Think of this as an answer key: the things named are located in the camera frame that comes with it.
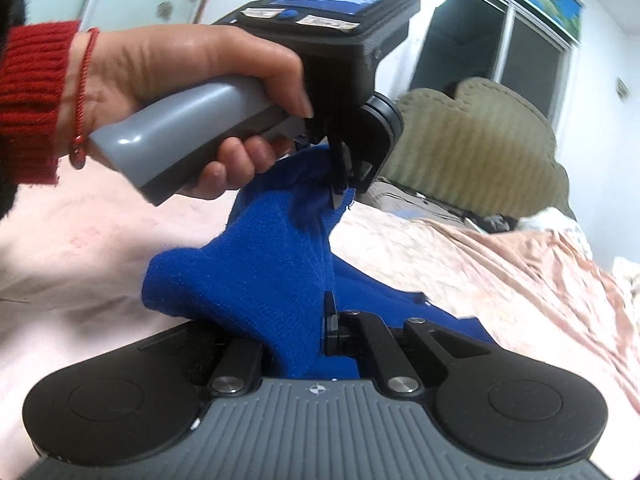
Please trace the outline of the person's left hand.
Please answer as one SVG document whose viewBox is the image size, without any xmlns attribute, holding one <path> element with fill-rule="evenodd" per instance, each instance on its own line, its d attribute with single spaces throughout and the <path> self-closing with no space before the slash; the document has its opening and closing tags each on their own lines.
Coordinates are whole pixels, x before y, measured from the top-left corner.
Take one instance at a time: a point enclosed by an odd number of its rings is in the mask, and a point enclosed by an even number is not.
<svg viewBox="0 0 640 480">
<path fill-rule="evenodd" d="M 271 168 L 311 115 L 299 57 L 237 27 L 78 32 L 55 153 L 103 162 L 153 205 L 216 198 Z"/>
</svg>

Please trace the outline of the red knit sleeve forearm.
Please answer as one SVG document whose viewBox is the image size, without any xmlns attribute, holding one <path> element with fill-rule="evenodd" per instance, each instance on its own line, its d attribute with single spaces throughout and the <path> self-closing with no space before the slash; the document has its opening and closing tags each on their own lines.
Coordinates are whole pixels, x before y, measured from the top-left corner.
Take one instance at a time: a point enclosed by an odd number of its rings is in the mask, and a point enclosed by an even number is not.
<svg viewBox="0 0 640 480">
<path fill-rule="evenodd" d="M 26 23 L 26 0 L 1 0 L 1 214 L 22 184 L 58 180 L 55 133 L 78 23 Z"/>
</svg>

